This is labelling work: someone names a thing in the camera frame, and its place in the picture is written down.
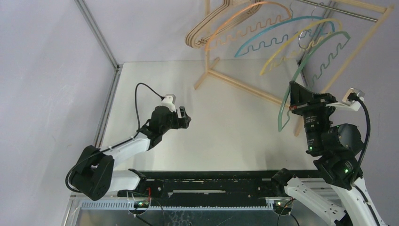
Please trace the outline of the wooden clothes rack frame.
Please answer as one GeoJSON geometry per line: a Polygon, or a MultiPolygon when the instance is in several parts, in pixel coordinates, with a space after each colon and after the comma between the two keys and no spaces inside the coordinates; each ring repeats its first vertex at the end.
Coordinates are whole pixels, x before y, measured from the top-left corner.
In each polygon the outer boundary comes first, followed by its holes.
{"type": "MultiPolygon", "coordinates": [[[[357,54],[364,48],[365,44],[368,42],[368,40],[375,34],[377,29],[383,24],[383,22],[388,18],[388,16],[391,14],[391,12],[394,10],[394,5],[390,5],[388,7],[383,7],[371,3],[366,3],[362,2],[360,0],[342,0],[340,1],[341,4],[346,4],[350,5],[356,8],[361,8],[365,9],[368,11],[373,11],[376,13],[381,14],[379,18],[371,18],[369,16],[357,14],[348,10],[343,10],[340,8],[336,8],[335,4],[337,3],[336,0],[332,0],[328,5],[325,5],[322,2],[314,2],[312,0],[304,0],[304,4],[307,5],[312,5],[316,8],[323,8],[326,11],[333,11],[333,12],[338,12],[341,14],[345,14],[351,17],[359,18],[362,20],[367,20],[370,22],[373,22],[374,25],[369,29],[369,31],[366,33],[362,41],[357,45],[355,50],[351,53],[351,55],[346,59],[345,63],[341,66],[341,68],[337,71],[337,73],[333,76],[333,78],[330,79],[328,84],[324,87],[323,91],[329,90],[329,88],[335,83],[335,81],[342,75],[344,70],[349,66],[349,64],[353,61],[353,59],[357,56],[357,54]]],[[[202,76],[197,80],[197,82],[194,84],[194,88],[198,89],[200,85],[203,83],[203,81],[208,77],[208,76],[213,76],[215,78],[221,79],[225,81],[226,83],[233,85],[239,89],[243,89],[246,92],[249,92],[253,95],[259,96],[263,99],[266,99],[272,103],[275,104],[280,104],[282,101],[278,99],[276,96],[273,96],[270,93],[266,93],[264,91],[261,91],[253,86],[250,86],[246,83],[243,83],[237,79],[234,79],[232,77],[229,77],[227,75],[224,75],[222,73],[219,73],[215,71],[213,68],[218,64],[219,58],[217,57],[213,63],[209,62],[209,56],[210,56],[210,50],[205,51],[205,72],[202,74],[202,76]]]]}

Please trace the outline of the green plastic hanger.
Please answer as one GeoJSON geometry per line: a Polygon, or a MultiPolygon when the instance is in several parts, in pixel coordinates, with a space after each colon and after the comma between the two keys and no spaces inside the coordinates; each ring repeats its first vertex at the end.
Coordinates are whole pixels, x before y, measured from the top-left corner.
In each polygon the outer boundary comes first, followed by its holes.
{"type": "MultiPolygon", "coordinates": [[[[344,43],[338,43],[335,50],[330,52],[327,56],[327,62],[322,63],[319,67],[319,73],[314,74],[311,78],[311,82],[308,84],[308,88],[313,88],[315,81],[318,80],[322,75],[323,72],[330,66],[331,62],[339,55],[340,51],[344,49],[344,47],[348,44],[348,42],[351,40],[351,36],[346,32],[346,31],[339,31],[339,32],[334,32],[330,35],[328,35],[325,39],[323,39],[319,44],[317,44],[310,52],[309,54],[305,57],[305,59],[299,64],[298,69],[294,73],[292,79],[289,82],[296,81],[298,76],[300,75],[302,69],[307,65],[309,59],[312,57],[312,55],[326,42],[328,42],[330,39],[334,38],[335,36],[343,36],[345,37],[345,42],[344,43]]],[[[286,111],[287,113],[287,120],[285,123],[283,123],[283,113],[284,113],[284,108],[286,107],[286,103],[288,101],[288,98],[290,96],[291,89],[290,85],[287,87],[287,90],[284,94],[282,104],[280,105],[279,109],[279,114],[278,114],[278,119],[277,119],[277,125],[278,125],[278,132],[281,132],[287,123],[290,121],[290,115],[289,112],[286,111]]]]}

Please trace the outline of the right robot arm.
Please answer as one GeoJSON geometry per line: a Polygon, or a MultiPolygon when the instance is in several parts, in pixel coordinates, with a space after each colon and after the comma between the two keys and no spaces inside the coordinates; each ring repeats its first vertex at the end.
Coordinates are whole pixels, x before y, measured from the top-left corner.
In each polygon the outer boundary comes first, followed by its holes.
{"type": "Polygon", "coordinates": [[[307,154],[315,158],[314,165],[321,178],[335,191],[342,205],[337,206],[307,187],[286,168],[271,179],[272,191],[299,201],[330,226],[383,226],[366,188],[361,165],[371,134],[369,111],[364,93],[351,88],[342,101],[329,93],[315,93],[295,81],[289,83],[289,110],[302,116],[307,140],[307,154]],[[361,136],[356,125],[333,125],[330,116],[337,109],[362,109],[366,119],[366,135],[361,136]]]}

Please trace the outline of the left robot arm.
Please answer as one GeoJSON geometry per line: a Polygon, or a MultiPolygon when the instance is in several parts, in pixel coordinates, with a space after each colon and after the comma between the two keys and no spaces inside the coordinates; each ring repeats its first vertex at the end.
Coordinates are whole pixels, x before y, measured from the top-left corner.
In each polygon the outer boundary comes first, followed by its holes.
{"type": "Polygon", "coordinates": [[[186,129],[190,122],[191,118],[183,106],[175,112],[166,106],[157,106],[151,118],[127,140],[103,149],[93,145],[85,147],[65,177],[67,188],[93,201],[100,200],[108,192],[120,190],[129,190],[135,196],[144,195],[147,190],[144,175],[135,169],[115,168],[129,158],[154,148],[169,130],[186,129]]]}

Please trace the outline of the right circuit board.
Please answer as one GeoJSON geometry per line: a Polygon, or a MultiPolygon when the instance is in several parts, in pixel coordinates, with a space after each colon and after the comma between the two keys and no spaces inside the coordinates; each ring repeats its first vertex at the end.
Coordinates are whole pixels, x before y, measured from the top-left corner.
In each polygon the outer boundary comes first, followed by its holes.
{"type": "Polygon", "coordinates": [[[273,210],[274,211],[280,211],[280,210],[288,208],[291,204],[292,204],[291,201],[288,201],[288,202],[285,202],[285,203],[277,202],[277,203],[273,204],[273,210]]]}

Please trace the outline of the circuit board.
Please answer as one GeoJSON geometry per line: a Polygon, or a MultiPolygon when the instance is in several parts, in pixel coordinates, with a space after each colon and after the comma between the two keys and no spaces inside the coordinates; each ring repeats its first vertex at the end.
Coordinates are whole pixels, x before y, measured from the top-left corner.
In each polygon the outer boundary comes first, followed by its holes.
{"type": "Polygon", "coordinates": [[[273,210],[274,211],[280,211],[280,210],[288,208],[291,204],[292,204],[291,201],[288,201],[288,202],[285,202],[285,203],[277,202],[277,203],[273,204],[273,210]]]}
{"type": "Polygon", "coordinates": [[[134,210],[138,210],[138,209],[147,209],[150,206],[150,202],[149,201],[137,201],[134,204],[133,209],[134,210]]]}

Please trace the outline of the blue plastic hanger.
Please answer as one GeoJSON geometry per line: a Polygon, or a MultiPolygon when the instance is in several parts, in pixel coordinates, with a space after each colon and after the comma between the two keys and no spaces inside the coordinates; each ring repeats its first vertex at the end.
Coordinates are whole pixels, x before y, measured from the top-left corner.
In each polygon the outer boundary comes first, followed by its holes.
{"type": "Polygon", "coordinates": [[[290,26],[301,26],[305,22],[317,22],[324,19],[321,16],[314,16],[313,13],[300,16],[292,9],[293,1],[290,2],[289,9],[292,12],[290,19],[283,22],[278,22],[273,25],[269,25],[263,30],[256,33],[254,36],[243,42],[241,46],[234,45],[235,53],[232,54],[230,50],[231,59],[239,58],[246,54],[261,50],[261,53],[257,55],[265,54],[265,49],[269,47],[276,48],[277,46],[282,47],[283,44],[287,43],[289,39],[294,40],[287,45],[288,48],[293,48],[291,51],[282,50],[281,54],[288,58],[296,58],[297,60],[308,55],[310,50],[315,47],[324,38],[333,32],[339,31],[339,24],[333,21],[325,21],[320,24],[313,25],[311,28],[301,31],[300,28],[290,28],[290,26]]]}

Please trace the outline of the left circuit board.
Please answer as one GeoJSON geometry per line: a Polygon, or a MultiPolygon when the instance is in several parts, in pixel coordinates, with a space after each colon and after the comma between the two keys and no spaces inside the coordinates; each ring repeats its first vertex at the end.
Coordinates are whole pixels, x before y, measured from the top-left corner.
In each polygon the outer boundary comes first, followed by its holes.
{"type": "Polygon", "coordinates": [[[133,209],[134,210],[138,210],[138,209],[147,209],[150,206],[150,202],[149,201],[137,201],[134,204],[133,209]]]}

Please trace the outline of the orange plastic hanger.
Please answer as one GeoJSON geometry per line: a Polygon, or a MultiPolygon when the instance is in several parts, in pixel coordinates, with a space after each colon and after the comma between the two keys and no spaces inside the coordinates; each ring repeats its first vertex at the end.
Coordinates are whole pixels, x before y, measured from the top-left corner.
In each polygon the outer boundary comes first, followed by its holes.
{"type": "Polygon", "coordinates": [[[249,32],[254,32],[259,28],[265,28],[277,22],[288,20],[292,16],[292,12],[285,5],[275,1],[261,0],[224,0],[222,5],[209,13],[202,21],[200,21],[185,37],[185,43],[191,48],[204,48],[205,51],[212,49],[211,43],[214,38],[244,22],[256,12],[260,10],[262,5],[276,5],[285,10],[284,14],[278,14],[275,18],[268,18],[265,22],[258,22],[254,27],[249,26],[244,32],[238,32],[237,35],[244,37],[249,32]],[[211,32],[211,28],[215,27],[215,23],[228,11],[237,6],[248,4],[247,7],[241,9],[236,14],[228,18],[215,31],[211,32]]]}

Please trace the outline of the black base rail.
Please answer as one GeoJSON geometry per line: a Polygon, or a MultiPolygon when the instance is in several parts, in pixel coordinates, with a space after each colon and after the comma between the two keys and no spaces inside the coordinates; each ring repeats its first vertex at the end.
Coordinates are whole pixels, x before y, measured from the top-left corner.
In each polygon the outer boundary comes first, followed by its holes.
{"type": "Polygon", "coordinates": [[[146,198],[162,207],[264,207],[267,198],[287,197],[273,179],[277,170],[142,171],[146,178],[135,190],[117,197],[146,198]]]}

